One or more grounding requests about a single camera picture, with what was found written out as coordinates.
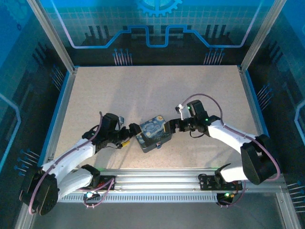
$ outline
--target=gear logo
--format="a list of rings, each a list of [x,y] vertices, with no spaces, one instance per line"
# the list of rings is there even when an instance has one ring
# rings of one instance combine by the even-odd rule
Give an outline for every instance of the gear logo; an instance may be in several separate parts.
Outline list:
[[[181,0],[136,0],[138,9],[149,16],[160,15],[165,16],[166,13],[172,13],[173,9],[177,9],[177,5],[182,3]]]
[[[0,0],[0,5],[6,6],[6,9],[17,23],[27,17],[28,5],[26,0]]]

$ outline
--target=blue trim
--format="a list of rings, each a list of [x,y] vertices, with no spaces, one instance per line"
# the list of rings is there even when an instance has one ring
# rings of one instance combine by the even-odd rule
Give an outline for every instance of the blue trim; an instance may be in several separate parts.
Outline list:
[[[49,130],[48,130],[48,133],[47,133],[47,136],[46,136],[46,140],[44,141],[44,144],[43,144],[41,155],[40,155],[40,158],[39,158],[39,161],[38,161],[38,164],[37,164],[38,166],[41,166],[43,164],[44,158],[46,156],[47,148],[48,148],[50,138],[51,138],[51,134],[52,134],[52,131],[53,131],[53,128],[54,128],[54,125],[55,125],[55,121],[56,121],[56,118],[57,118],[57,115],[58,115],[59,108],[61,106],[63,94],[65,92],[69,77],[70,77],[70,73],[69,73],[69,71],[67,71],[67,74],[66,74],[65,80],[63,81],[63,84],[62,84],[62,87],[61,87],[61,92],[59,94],[57,104],[56,104],[56,107],[55,107],[55,110],[54,110],[54,113],[53,113],[53,117],[52,117],[52,120],[51,120],[51,123],[50,123],[50,126],[49,126]]]
[[[254,90],[254,87],[253,87],[253,84],[252,84],[252,81],[251,81],[250,74],[249,74],[248,70],[246,71],[246,77],[247,77],[247,81],[249,83],[251,94],[252,94],[252,97],[253,97],[253,100],[254,100],[255,108],[256,108],[257,113],[258,113],[258,118],[259,118],[259,120],[261,122],[261,125],[262,125],[262,128],[263,128],[263,133],[265,135],[269,136],[267,126],[266,126],[266,123],[265,123],[265,120],[264,120],[264,117],[263,117],[263,113],[262,113],[261,108],[259,107],[259,103],[258,103],[256,93],[255,93],[255,90]]]

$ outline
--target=glass panel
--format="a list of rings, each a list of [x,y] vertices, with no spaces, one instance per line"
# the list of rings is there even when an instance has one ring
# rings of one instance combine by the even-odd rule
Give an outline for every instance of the glass panel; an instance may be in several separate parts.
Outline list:
[[[240,64],[272,0],[43,0],[75,65]]]
[[[248,69],[288,183],[305,182],[304,14],[304,1],[288,0]]]
[[[14,228],[67,71],[25,0],[0,1],[0,34],[0,228]]]

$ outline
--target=enclosure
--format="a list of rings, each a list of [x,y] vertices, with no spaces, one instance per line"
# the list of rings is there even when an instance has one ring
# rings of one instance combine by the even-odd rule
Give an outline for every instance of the enclosure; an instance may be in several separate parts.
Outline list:
[[[304,14],[301,0],[1,1],[0,228],[303,227]],[[29,215],[19,201],[29,167],[70,149],[99,111],[126,126],[169,121],[195,93],[218,101],[228,125],[271,138],[277,181],[247,181],[243,199],[220,209],[198,175],[240,155],[176,133],[148,153],[132,139],[82,162],[116,176],[95,209],[79,191],[46,216]],[[212,101],[196,99],[219,116]]]

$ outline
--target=cable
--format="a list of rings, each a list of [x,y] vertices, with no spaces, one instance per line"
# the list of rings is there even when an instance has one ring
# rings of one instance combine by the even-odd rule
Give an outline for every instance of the cable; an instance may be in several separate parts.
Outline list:
[[[240,197],[234,203],[229,203],[227,201],[221,201],[221,202],[226,203],[226,204],[229,203],[228,205],[226,205],[228,208],[234,206],[236,203],[238,203],[243,198],[244,193],[246,192],[246,181],[244,180],[243,182],[244,182],[244,188],[242,190],[242,194],[240,195]]]
[[[204,134],[202,134],[202,135],[199,135],[199,136],[192,136],[192,132],[190,131],[190,136],[192,137],[192,138],[200,138],[200,137],[202,137]]]
[[[86,142],[82,143],[81,145],[69,150],[67,153],[65,153],[64,155],[62,155],[59,159],[57,159],[53,165],[50,166],[50,168],[42,175],[42,177],[40,178],[40,180],[38,181],[34,191],[33,191],[33,194],[32,194],[32,197],[30,198],[30,203],[29,203],[29,214],[30,215],[33,215],[35,212],[32,212],[32,207],[33,207],[33,203],[34,203],[34,199],[36,197],[36,194],[38,192],[38,189],[39,187],[41,186],[43,180],[45,179],[45,177],[50,173],[50,171],[52,169],[54,169],[56,167],[56,165],[61,161],[63,160],[66,156],[68,156],[69,154],[71,154],[72,152],[74,152],[75,150],[78,150],[79,148],[83,147],[84,145],[88,144],[90,141],[92,141],[98,134],[98,132],[100,131],[101,129],[101,125],[102,125],[102,119],[103,119],[103,115],[102,113],[100,112],[100,124],[95,132],[95,134]]]
[[[105,199],[106,196],[108,195],[108,193],[109,193],[109,191],[110,191],[112,185],[114,184],[114,178],[112,178],[112,179],[109,180],[107,183],[103,184],[102,186],[100,186],[100,187],[98,187],[98,188],[96,188],[96,189],[94,190],[94,191],[97,191],[97,190],[99,190],[99,189],[102,189],[103,187],[107,186],[109,183],[110,183],[110,185],[109,185],[107,191],[105,192],[105,194],[103,195],[103,197],[101,198],[101,200],[100,200],[98,203],[89,205],[89,204],[86,202],[87,199],[85,199],[84,202],[83,202],[83,204],[84,204],[87,208],[95,208],[96,206],[100,205],[100,204],[104,201],[104,199]]]
[[[231,132],[233,132],[233,133],[235,133],[235,134],[237,134],[237,135],[239,135],[239,136],[241,136],[241,137],[245,137],[245,138],[247,138],[247,139],[250,140],[250,141],[253,141],[255,144],[257,144],[257,145],[264,151],[264,153],[267,154],[267,156],[270,158],[270,160],[273,162],[273,164],[274,164],[274,166],[275,166],[275,168],[276,168],[276,177],[274,177],[274,178],[269,178],[269,179],[267,179],[267,180],[268,180],[268,181],[275,181],[275,180],[277,180],[277,179],[280,177],[280,175],[281,175],[281,171],[280,171],[280,167],[279,167],[278,163],[276,162],[276,160],[274,159],[274,157],[268,152],[268,150],[267,150],[262,144],[260,144],[260,143],[259,143],[258,141],[256,141],[254,138],[251,138],[250,136],[247,136],[247,135],[245,135],[245,134],[242,134],[242,133],[240,133],[240,132],[238,132],[238,131],[236,131],[236,130],[234,130],[234,129],[228,127],[228,126],[226,126],[226,125],[224,124],[224,121],[223,121],[223,110],[222,110],[222,108],[220,107],[219,103],[218,103],[214,98],[212,98],[211,96],[209,96],[209,95],[207,95],[207,94],[197,93],[197,94],[193,94],[193,95],[191,95],[190,97],[188,97],[181,105],[184,106],[188,100],[190,100],[191,98],[193,98],[194,96],[197,96],[197,95],[202,95],[202,96],[208,97],[209,99],[211,99],[211,100],[214,101],[214,103],[215,103],[215,104],[218,106],[218,108],[219,108],[219,111],[220,111],[220,122],[221,122],[222,126],[223,126],[225,129],[227,129],[227,130],[229,130],[229,131],[231,131]]]

